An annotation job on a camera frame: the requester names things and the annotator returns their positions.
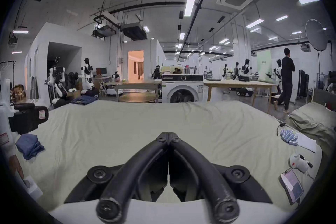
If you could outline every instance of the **bed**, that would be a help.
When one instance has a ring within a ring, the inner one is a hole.
[[[335,109],[336,95],[314,89],[312,101],[290,113],[286,122],[316,140],[326,156],[330,156],[336,142],[336,112],[327,110],[326,102]]]
[[[47,211],[61,205],[75,185],[96,165],[125,163],[161,132],[175,132],[210,162],[243,165],[263,186],[273,203],[293,211],[278,177],[289,168],[295,151],[319,169],[322,151],[313,153],[283,142],[276,135],[278,121],[239,101],[165,104],[120,103],[97,100],[86,106],[67,104],[49,113],[36,134],[45,151],[29,161],[18,152],[26,176],[43,191],[38,203]],[[313,180],[295,170],[304,195]],[[165,194],[161,202],[175,202]]]

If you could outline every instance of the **clothes rack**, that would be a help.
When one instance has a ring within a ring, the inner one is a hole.
[[[16,61],[4,61],[4,62],[0,62],[0,64],[7,63],[7,62],[12,62],[13,63],[13,85],[12,85],[12,87],[14,88],[14,65],[15,65]]]

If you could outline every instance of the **curtain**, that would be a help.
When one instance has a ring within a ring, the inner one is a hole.
[[[140,79],[140,76],[144,73],[144,62],[138,62],[138,76]]]

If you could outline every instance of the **phone screen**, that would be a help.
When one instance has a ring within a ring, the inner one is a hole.
[[[296,201],[303,193],[303,189],[300,185],[300,182],[297,179],[292,169],[286,174],[284,174],[284,176],[288,179],[289,183],[293,186],[293,189],[289,191],[289,195],[292,201]]]

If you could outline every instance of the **computer monitor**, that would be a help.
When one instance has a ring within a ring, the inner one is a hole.
[[[106,67],[100,67],[100,68],[97,68],[96,70],[97,70],[97,75],[107,74]]]

